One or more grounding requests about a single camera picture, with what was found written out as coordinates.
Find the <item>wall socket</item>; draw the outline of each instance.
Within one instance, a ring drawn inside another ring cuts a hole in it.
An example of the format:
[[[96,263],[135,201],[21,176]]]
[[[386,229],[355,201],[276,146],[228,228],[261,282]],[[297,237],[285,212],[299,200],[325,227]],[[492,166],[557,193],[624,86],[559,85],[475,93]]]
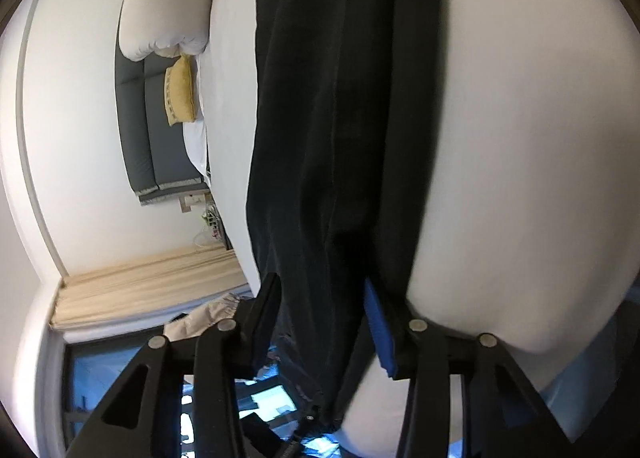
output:
[[[206,198],[204,193],[187,194],[180,196],[180,209],[183,213],[191,212],[191,207],[198,204],[205,204]]]

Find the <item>white wall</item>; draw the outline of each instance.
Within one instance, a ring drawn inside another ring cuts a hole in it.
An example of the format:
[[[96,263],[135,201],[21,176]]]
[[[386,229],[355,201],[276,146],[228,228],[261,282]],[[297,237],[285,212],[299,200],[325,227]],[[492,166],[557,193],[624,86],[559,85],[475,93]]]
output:
[[[141,207],[122,157],[114,46],[122,0],[39,0],[24,67],[33,185],[70,274],[189,245],[203,223],[176,200]]]
[[[22,331],[40,279],[22,246],[4,188],[0,190],[0,269],[0,400],[9,415],[15,418],[14,366]]]
[[[18,135],[22,61],[36,1],[22,1],[2,34],[0,47],[0,318],[4,328],[0,398],[37,452],[38,356],[60,272],[38,224],[37,202],[28,191]]]

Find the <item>bed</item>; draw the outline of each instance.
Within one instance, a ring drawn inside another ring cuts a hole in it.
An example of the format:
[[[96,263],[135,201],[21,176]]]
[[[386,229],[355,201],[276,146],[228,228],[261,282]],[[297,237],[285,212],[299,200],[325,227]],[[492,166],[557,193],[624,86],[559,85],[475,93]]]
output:
[[[120,144],[129,184],[142,205],[209,188],[202,113],[196,122],[175,127],[169,127],[166,120],[164,72],[174,62],[156,54],[134,62],[116,45]]]
[[[640,268],[640,38],[619,0],[447,2],[442,125],[408,298],[443,326],[499,336],[542,390]],[[212,0],[198,54],[210,188],[255,292],[245,211],[254,40],[255,0]],[[342,444],[393,456],[407,388],[375,359]],[[461,419],[454,402],[454,438]]]

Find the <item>beige curtain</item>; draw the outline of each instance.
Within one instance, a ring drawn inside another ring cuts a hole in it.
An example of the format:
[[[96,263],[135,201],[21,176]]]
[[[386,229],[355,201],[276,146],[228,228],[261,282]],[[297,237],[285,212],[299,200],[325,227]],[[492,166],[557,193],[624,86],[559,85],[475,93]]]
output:
[[[245,283],[234,251],[188,247],[65,278],[50,325],[64,330],[135,318]]]

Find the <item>black pants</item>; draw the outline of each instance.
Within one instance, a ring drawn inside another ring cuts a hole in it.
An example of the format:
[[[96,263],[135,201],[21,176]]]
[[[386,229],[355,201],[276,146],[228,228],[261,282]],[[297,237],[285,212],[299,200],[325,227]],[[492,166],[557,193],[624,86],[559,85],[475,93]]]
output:
[[[247,219],[277,272],[280,374],[339,427],[373,355],[365,278],[404,297],[437,131],[440,0],[257,0]]]

